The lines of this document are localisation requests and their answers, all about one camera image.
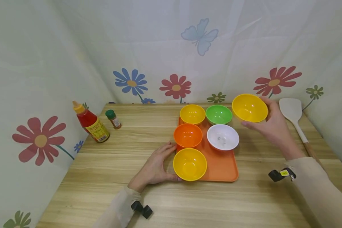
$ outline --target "plastic bowl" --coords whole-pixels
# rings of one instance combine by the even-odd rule
[[[212,105],[206,110],[206,117],[210,124],[228,124],[232,120],[232,112],[223,105]]]
[[[174,131],[175,142],[182,147],[196,147],[203,139],[203,132],[194,124],[181,124]]]
[[[198,125],[205,119],[205,110],[199,105],[189,104],[181,108],[180,117],[184,123]]]
[[[205,156],[193,148],[185,148],[176,153],[173,164],[175,173],[186,181],[199,180],[207,168]]]
[[[239,143],[239,135],[236,130],[225,124],[211,126],[206,136],[210,145],[220,151],[234,149]]]
[[[254,123],[266,119],[269,113],[267,105],[259,97],[252,94],[241,94],[234,98],[232,110],[239,119]]]

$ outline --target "white bowl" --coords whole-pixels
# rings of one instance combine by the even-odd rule
[[[239,135],[236,130],[225,124],[212,125],[206,136],[210,145],[221,151],[234,149],[239,143]]]

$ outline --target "wooden table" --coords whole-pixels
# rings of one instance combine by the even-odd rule
[[[97,144],[88,137],[37,227],[91,227],[152,151],[173,141],[183,106],[107,104],[100,119],[111,129],[109,140]],[[123,124],[121,129],[114,130],[106,119],[105,111],[109,109],[115,110]],[[306,116],[299,124],[330,179],[342,191],[342,163]],[[231,125],[240,135],[235,150],[239,170],[236,182],[148,186],[142,194],[144,205],[149,205],[154,214],[149,220],[135,215],[128,227],[319,227],[290,180],[274,183],[268,177],[271,170],[283,168],[279,150],[236,118]],[[288,125],[305,151],[293,125]],[[165,162],[169,172],[173,172],[172,159],[173,155]]]

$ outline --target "red flower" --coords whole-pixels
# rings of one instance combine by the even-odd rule
[[[23,125],[17,127],[16,130],[22,135],[13,134],[13,140],[18,143],[31,143],[30,146],[20,152],[19,160],[21,162],[27,162],[32,159],[37,154],[37,151],[39,151],[38,157],[35,161],[37,166],[43,164],[44,154],[46,154],[50,163],[53,162],[53,156],[58,156],[58,150],[54,149],[50,145],[60,145],[65,141],[65,138],[62,136],[50,138],[66,128],[65,123],[60,123],[56,127],[50,129],[57,119],[57,116],[52,116],[49,118],[43,125],[42,130],[41,121],[37,117],[30,118],[28,120],[28,127],[31,131]]]
[[[186,80],[186,76],[179,77],[176,74],[170,75],[170,81],[167,81],[166,79],[162,80],[162,84],[166,87],[160,87],[161,91],[168,90],[165,95],[166,96],[173,96],[174,99],[178,98],[185,98],[186,94],[190,93],[190,86],[192,85],[191,82]]]
[[[295,66],[290,67],[285,71],[285,67],[281,67],[279,71],[277,71],[277,68],[270,70],[270,79],[267,78],[258,78],[255,83],[257,84],[263,84],[260,86],[256,86],[253,88],[253,90],[259,90],[257,94],[262,93],[262,96],[267,96],[270,91],[272,90],[272,94],[279,94],[281,93],[281,88],[279,86],[283,87],[292,87],[296,84],[296,82],[288,82],[291,79],[296,79],[297,77],[301,76],[301,72],[295,73],[289,76],[294,70]]]

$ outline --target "person's left hand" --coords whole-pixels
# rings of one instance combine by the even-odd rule
[[[163,168],[164,160],[176,150],[176,146],[168,142],[156,149],[147,159],[141,170],[132,178],[128,188],[142,192],[148,184],[163,181],[181,181],[181,178],[176,174],[166,173]]]

